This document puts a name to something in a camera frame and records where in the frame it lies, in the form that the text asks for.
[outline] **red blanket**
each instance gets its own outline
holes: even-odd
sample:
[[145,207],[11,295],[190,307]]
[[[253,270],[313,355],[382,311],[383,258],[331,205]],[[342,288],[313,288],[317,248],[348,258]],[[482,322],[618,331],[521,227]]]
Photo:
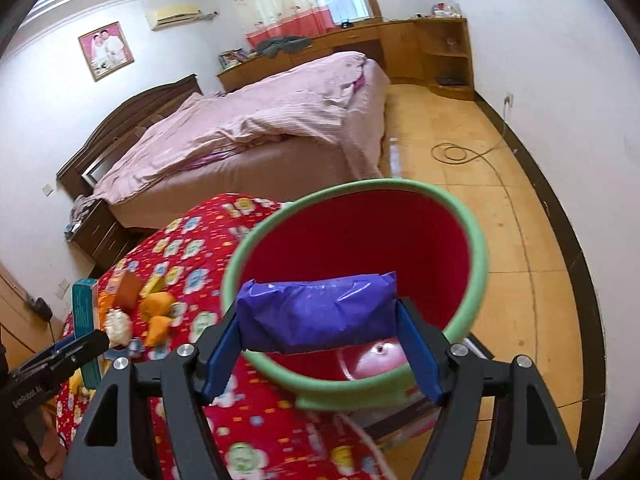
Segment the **red blanket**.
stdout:
[[[194,342],[220,318],[220,283],[239,241],[258,222],[277,211],[270,200],[224,194],[191,209],[132,250],[115,268],[133,270],[144,280],[162,274],[165,290],[180,303],[170,339],[146,348],[144,359],[162,359]],[[113,273],[101,277],[100,290]],[[134,336],[144,339],[146,323],[131,316]],[[71,316],[65,335],[73,331]],[[73,396],[66,384],[58,396],[58,431],[71,442],[88,399]],[[151,401],[156,447],[166,480],[178,479],[161,399]],[[339,413],[300,412],[289,392],[271,384],[239,358],[225,393],[204,408],[218,449],[234,480],[296,476],[300,480],[394,480],[368,437]]]

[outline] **tiled floor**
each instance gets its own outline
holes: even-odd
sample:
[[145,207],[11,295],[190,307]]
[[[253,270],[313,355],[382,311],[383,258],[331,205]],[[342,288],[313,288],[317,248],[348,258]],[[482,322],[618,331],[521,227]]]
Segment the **tiled floor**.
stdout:
[[[575,446],[582,351],[574,295],[554,233],[522,168],[504,144],[486,156],[508,188],[514,215],[504,187],[484,160],[460,166],[434,160],[431,149],[437,143],[455,142],[480,152],[500,135],[473,102],[439,97],[419,86],[390,88],[385,140],[386,176],[445,187],[476,215],[489,244],[490,275],[472,331],[496,359],[527,354],[535,360]],[[482,403],[465,479],[477,479],[482,468],[492,404],[491,399]],[[429,436],[387,452],[399,480],[411,478]]]

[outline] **picture frame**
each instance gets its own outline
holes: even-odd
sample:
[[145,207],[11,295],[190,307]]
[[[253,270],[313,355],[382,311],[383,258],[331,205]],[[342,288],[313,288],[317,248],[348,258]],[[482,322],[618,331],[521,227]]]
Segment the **picture frame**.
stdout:
[[247,61],[247,54],[242,48],[227,50],[218,56],[222,70],[237,66]]
[[135,61],[120,22],[96,28],[80,36],[78,41],[94,81]]

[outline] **wedding photo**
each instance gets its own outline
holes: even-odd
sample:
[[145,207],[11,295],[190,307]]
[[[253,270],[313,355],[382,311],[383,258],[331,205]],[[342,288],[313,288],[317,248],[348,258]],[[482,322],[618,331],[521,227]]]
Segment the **wedding photo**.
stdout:
[[78,40],[96,81],[134,62],[119,22],[92,30]]

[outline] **nightstand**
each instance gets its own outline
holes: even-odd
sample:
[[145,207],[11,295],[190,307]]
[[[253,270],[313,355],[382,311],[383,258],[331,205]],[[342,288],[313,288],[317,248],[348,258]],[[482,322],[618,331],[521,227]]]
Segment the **nightstand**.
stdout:
[[70,242],[76,243],[94,262],[100,274],[132,250],[140,236],[130,234],[115,219],[109,205],[99,200],[92,206]]

